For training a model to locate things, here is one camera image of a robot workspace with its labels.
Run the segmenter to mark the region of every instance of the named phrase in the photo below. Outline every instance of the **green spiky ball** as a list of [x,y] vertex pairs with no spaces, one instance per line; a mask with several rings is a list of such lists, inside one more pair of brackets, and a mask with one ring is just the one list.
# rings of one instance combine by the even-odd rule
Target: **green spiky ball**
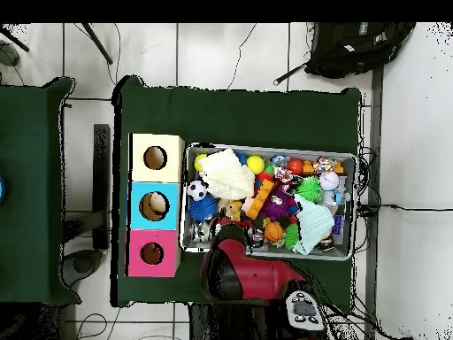
[[272,174],[273,175],[273,164],[272,163],[265,163],[264,172],[266,172],[267,174]]
[[321,187],[318,184],[318,177],[310,176],[303,178],[297,187],[297,194],[307,201],[317,202],[321,196]]
[[285,248],[289,251],[293,249],[294,245],[299,241],[299,227],[296,223],[291,223],[285,229]]

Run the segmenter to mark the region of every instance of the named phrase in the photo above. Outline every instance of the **green table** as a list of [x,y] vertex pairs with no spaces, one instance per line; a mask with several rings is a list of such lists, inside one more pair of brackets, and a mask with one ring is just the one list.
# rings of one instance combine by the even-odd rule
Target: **green table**
[[[127,278],[124,250],[127,214],[127,135],[179,135],[186,143],[225,143],[357,155],[357,117],[360,92],[341,94],[310,91],[247,92],[189,88],[146,88],[127,76],[113,93],[115,135],[111,302],[212,302],[202,291],[199,271],[202,253],[183,252],[174,278]],[[292,260],[309,270],[326,295],[318,295],[343,311],[349,310],[351,261]]]
[[0,86],[0,301],[77,302],[60,281],[63,201],[59,117],[73,80]]

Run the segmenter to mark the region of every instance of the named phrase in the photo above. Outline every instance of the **white ball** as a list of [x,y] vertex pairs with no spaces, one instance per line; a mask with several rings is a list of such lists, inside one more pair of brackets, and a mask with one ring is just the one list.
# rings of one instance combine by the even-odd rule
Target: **white ball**
[[200,180],[194,180],[188,185],[188,196],[194,201],[201,201],[206,197],[208,184]]
[[329,171],[319,177],[319,184],[323,190],[334,190],[340,184],[340,177],[334,171]]

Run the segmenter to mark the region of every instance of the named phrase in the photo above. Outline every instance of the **gray plastic bin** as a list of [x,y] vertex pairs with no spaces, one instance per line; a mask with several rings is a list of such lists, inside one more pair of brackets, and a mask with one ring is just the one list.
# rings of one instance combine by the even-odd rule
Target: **gray plastic bin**
[[342,163],[346,173],[346,190],[351,195],[351,200],[345,205],[342,211],[344,218],[342,243],[336,243],[333,248],[322,251],[313,249],[310,254],[303,255],[288,251],[286,248],[277,248],[274,245],[265,243],[261,248],[248,249],[253,256],[278,257],[278,258],[298,258],[298,259],[326,259],[326,260],[346,260],[354,250],[354,238],[356,233],[356,204],[357,204],[357,177],[358,160],[355,155],[323,151],[298,151],[286,149],[271,149],[247,146],[234,146],[224,144],[191,143],[186,147],[184,155],[185,183],[182,191],[182,206],[180,215],[180,246],[186,251],[208,251],[210,243],[197,243],[192,241],[190,231],[192,218],[188,215],[188,184],[195,179],[196,170],[194,168],[195,158],[198,154],[212,154],[224,149],[232,148],[247,156],[259,155],[263,158],[271,158],[275,155],[289,155],[293,158],[302,160],[316,160],[319,156],[333,158]]

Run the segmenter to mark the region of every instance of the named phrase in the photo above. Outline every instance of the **blue box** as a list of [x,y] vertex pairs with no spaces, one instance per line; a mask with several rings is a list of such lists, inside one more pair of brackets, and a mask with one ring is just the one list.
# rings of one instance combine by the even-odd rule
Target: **blue box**
[[[139,210],[142,197],[151,192],[158,192],[165,196],[170,205],[166,215],[161,220],[147,220]],[[165,229],[179,228],[180,184],[157,182],[132,182],[130,195],[131,229]]]

